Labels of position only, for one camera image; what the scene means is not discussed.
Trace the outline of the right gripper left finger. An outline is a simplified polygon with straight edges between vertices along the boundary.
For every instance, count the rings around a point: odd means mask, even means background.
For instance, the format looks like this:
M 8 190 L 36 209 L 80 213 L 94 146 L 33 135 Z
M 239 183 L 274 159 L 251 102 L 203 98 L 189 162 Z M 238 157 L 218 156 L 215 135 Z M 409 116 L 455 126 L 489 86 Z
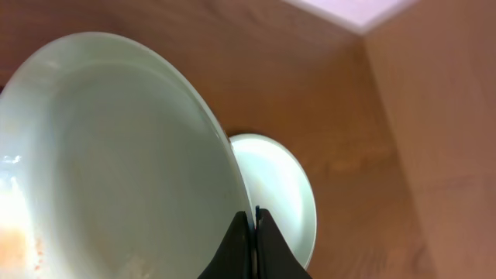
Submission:
M 237 212 L 219 248 L 198 279 L 250 279 L 252 250 L 245 212 Z

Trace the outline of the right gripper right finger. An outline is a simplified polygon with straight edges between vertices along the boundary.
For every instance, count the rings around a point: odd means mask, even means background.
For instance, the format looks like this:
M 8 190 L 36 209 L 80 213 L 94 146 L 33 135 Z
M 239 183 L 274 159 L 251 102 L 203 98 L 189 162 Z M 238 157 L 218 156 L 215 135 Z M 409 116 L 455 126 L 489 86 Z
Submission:
M 256 241 L 259 279 L 312 279 L 265 208 L 256 208 Z

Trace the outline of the light green plate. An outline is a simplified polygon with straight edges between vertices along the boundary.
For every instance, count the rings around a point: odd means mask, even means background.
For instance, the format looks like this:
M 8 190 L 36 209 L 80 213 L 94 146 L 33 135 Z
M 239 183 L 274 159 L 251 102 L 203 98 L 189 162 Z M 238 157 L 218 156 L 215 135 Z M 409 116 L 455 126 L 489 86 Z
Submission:
M 196 278 L 249 198 L 229 141 L 167 60 L 110 33 L 48 43 L 1 94 L 1 175 L 34 278 Z
M 307 269 L 315 249 L 317 212 L 303 167 L 267 136 L 244 133 L 229 140 L 250 204 L 271 213 L 295 259 Z

